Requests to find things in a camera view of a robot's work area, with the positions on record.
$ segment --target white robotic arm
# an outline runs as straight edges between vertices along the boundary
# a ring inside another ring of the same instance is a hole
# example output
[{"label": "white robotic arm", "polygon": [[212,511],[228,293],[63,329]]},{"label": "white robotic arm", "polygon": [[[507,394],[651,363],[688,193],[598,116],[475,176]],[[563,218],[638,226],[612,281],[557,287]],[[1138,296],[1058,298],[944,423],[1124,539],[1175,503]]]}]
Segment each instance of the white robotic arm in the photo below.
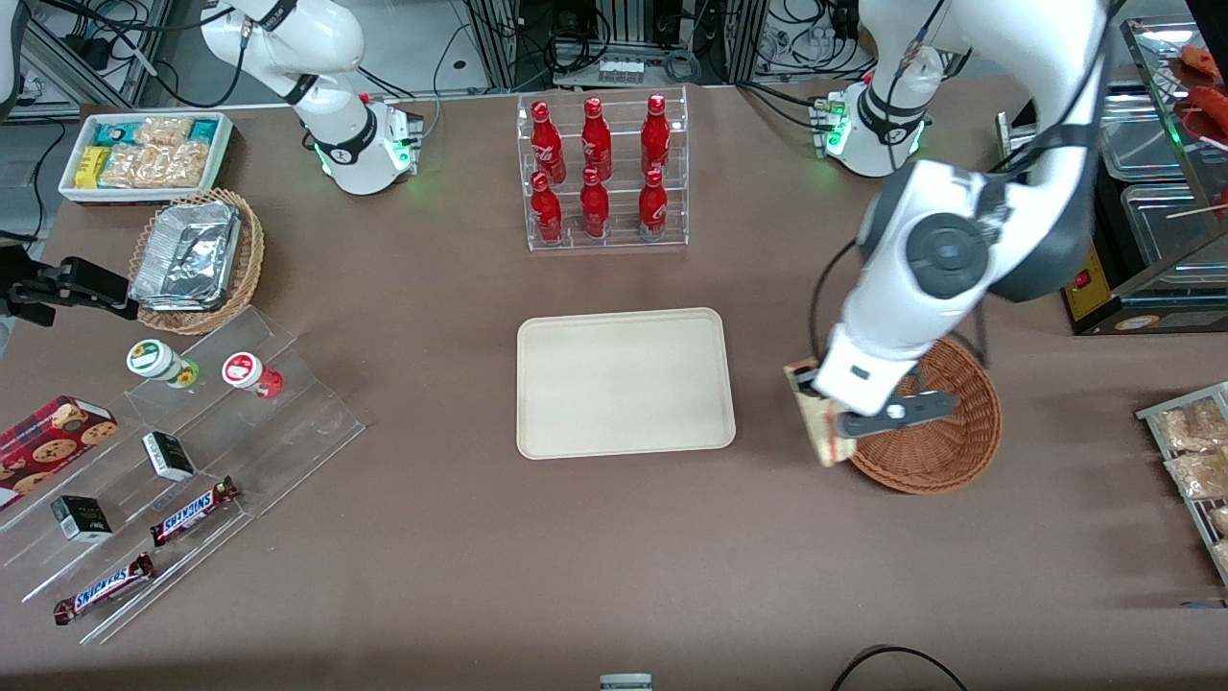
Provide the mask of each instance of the white robotic arm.
[{"label": "white robotic arm", "polygon": [[349,10],[332,0],[230,0],[206,5],[201,18],[227,7],[237,11],[201,27],[209,49],[295,108],[341,189],[372,194],[413,172],[416,140],[405,113],[366,103],[344,76],[365,52]]},{"label": "white robotic arm", "polygon": [[[986,291],[1012,301],[1051,292],[1078,271],[1090,242],[1106,21],[1098,0],[919,2],[925,14],[936,4],[943,5],[937,31],[966,37],[1006,68],[1032,95],[1038,130],[1049,131],[1034,144],[1043,152],[1027,184],[933,161],[890,173],[862,222],[861,279],[813,380],[818,393],[861,416],[878,416],[917,360]],[[890,0],[862,0],[861,14],[878,38],[876,26],[899,27],[899,10]],[[909,48],[899,37],[911,38],[920,26],[884,32],[896,39],[889,45],[879,39],[884,55],[904,55]],[[851,112],[840,153],[853,171],[869,174],[895,155],[904,160],[911,146],[928,103],[925,85],[933,81],[925,49],[912,50],[903,76],[880,69],[858,95],[858,107],[845,101]],[[894,93],[892,81],[899,82]],[[906,101],[896,107],[901,93]],[[892,146],[899,149],[889,152]]]}]

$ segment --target small black box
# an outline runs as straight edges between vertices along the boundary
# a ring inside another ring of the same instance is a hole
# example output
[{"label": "small black box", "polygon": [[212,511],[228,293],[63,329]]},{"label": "small black box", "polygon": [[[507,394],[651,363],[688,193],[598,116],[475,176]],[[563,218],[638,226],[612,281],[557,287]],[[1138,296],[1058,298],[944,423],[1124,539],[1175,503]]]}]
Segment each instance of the small black box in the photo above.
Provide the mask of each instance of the small black box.
[{"label": "small black box", "polygon": [[99,542],[112,534],[97,500],[65,495],[52,502],[52,513],[69,540]]},{"label": "small black box", "polygon": [[165,432],[151,432],[141,439],[141,443],[145,444],[145,455],[154,464],[154,473],[158,476],[173,482],[192,480],[192,474],[195,471],[178,439]]}]

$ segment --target round label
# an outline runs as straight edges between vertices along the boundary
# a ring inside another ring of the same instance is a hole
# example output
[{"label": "round label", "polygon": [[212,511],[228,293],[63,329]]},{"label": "round label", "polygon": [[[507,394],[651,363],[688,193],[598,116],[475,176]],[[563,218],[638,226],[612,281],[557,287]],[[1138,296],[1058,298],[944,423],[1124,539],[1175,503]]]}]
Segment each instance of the round label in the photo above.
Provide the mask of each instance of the round label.
[{"label": "round label", "polygon": [[237,356],[231,356],[231,360],[226,361],[226,369],[223,374],[226,376],[226,382],[233,384],[236,382],[243,382],[252,377],[255,371],[255,362],[247,353],[239,353]]},{"label": "round label", "polygon": [[128,353],[128,362],[139,371],[154,367],[154,365],[157,363],[158,357],[162,355],[160,345],[161,342],[157,340],[141,340],[134,345],[133,351]]},{"label": "round label", "polygon": [[1158,320],[1159,315],[1157,314],[1142,314],[1138,317],[1121,319],[1113,328],[1116,328],[1117,330],[1133,330],[1136,328],[1147,328]]}]

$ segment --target coca-cola bottle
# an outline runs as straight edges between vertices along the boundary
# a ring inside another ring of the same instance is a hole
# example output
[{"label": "coca-cola bottle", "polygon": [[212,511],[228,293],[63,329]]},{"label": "coca-cola bottle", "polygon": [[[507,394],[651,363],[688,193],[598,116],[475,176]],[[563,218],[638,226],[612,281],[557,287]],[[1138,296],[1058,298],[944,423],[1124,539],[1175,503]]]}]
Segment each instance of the coca-cola bottle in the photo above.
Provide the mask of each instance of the coca-cola bottle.
[{"label": "coca-cola bottle", "polygon": [[580,190],[580,205],[585,209],[585,232],[594,239],[605,237],[610,220],[610,195],[602,184],[597,167],[585,168],[585,188]]},{"label": "coca-cola bottle", "polygon": [[585,147],[585,166],[597,168],[602,180],[609,179],[614,174],[610,125],[602,115],[602,99],[596,96],[585,99],[585,129],[580,141]]},{"label": "coca-cola bottle", "polygon": [[550,189],[550,178],[542,171],[533,171],[529,177],[533,184],[533,195],[529,196],[529,205],[533,207],[533,222],[538,226],[538,234],[546,244],[562,242],[562,206],[559,196]]},{"label": "coca-cola bottle", "polygon": [[669,162],[669,120],[666,119],[666,97],[661,93],[648,96],[648,117],[640,130],[640,149],[643,174],[653,167],[666,169]]},{"label": "coca-cola bottle", "polygon": [[529,108],[533,113],[533,157],[538,169],[550,176],[550,182],[562,184],[567,179],[567,164],[562,162],[562,137],[559,128],[550,122],[550,107],[537,101]]},{"label": "coca-cola bottle", "polygon": [[666,233],[666,204],[669,195],[661,187],[661,168],[652,168],[643,176],[640,190],[640,237],[656,242]]}]

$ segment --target acrylic display stand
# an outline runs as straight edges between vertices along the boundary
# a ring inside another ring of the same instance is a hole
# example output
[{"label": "acrylic display stand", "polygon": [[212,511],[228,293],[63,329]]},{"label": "acrylic display stand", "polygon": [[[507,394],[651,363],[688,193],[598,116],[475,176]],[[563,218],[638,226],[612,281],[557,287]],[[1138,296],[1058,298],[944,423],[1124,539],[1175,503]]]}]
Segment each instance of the acrylic display stand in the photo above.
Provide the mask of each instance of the acrylic display stand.
[{"label": "acrylic display stand", "polygon": [[[648,96],[666,97],[666,119],[669,120],[669,162],[662,184],[669,196],[666,206],[666,230],[659,241],[646,242],[640,237],[640,190],[643,189],[643,171],[640,166],[640,130],[648,112]],[[567,252],[577,249],[652,249],[684,247],[689,239],[688,191],[688,114],[684,88],[613,90],[603,91],[602,109],[610,125],[614,149],[614,174],[605,180],[610,196],[610,227],[602,239],[593,239],[583,230],[580,207],[580,190],[585,182],[585,155],[580,133],[585,126],[585,98],[591,93],[550,92],[549,95],[521,97],[517,110],[517,150],[521,157],[521,194],[524,198],[524,227],[530,250]],[[546,244],[533,222],[529,196],[533,189],[529,176],[537,169],[533,157],[533,118],[528,109],[534,101],[550,106],[550,119],[562,136],[562,158],[567,164],[567,178],[554,187],[562,204],[562,242]]]},{"label": "acrylic display stand", "polygon": [[[271,509],[363,430],[290,349],[292,342],[290,333],[247,307],[183,353],[200,366],[190,389],[146,380],[113,401],[108,409],[120,432],[0,514],[5,583],[22,593],[22,601],[45,610],[47,625],[54,626],[56,601],[149,552],[154,581],[123,590],[68,625],[81,632],[81,643],[102,643]],[[281,373],[285,385],[278,396],[258,399],[221,380],[222,362],[241,351]],[[141,446],[154,430],[179,439],[196,470],[192,480],[177,484],[155,475]],[[149,529],[226,476],[242,495],[155,549]],[[65,540],[49,508],[61,495],[96,498],[114,534],[95,545]]]}]

